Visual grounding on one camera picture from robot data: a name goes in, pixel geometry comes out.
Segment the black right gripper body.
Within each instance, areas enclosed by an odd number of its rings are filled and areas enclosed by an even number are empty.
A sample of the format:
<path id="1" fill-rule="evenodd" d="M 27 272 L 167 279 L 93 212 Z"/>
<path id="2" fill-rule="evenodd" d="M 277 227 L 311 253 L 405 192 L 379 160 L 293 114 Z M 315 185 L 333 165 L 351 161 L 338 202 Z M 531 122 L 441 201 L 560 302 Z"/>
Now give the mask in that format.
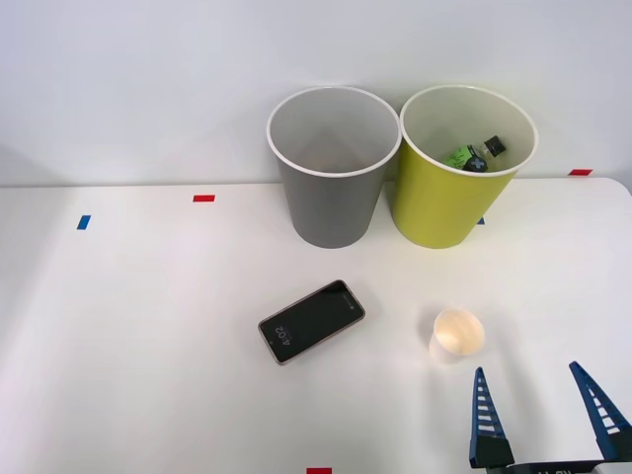
<path id="1" fill-rule="evenodd" d="M 515 464 L 507 467 L 512 474 L 582 474 L 592 473 L 604 460 L 547 461 Z"/>

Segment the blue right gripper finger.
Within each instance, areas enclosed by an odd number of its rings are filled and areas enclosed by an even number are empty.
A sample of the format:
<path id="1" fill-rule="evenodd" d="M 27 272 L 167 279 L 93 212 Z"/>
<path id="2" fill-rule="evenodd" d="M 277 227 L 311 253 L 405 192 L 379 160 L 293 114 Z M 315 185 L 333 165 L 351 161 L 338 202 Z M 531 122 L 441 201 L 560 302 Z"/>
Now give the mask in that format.
<path id="1" fill-rule="evenodd" d="M 605 461 L 631 460 L 631 424 L 576 361 L 569 364 Z"/>
<path id="2" fill-rule="evenodd" d="M 471 468 L 505 468 L 514 464 L 514 455 L 495 408 L 482 367 L 475 371 L 471 436 Z"/>

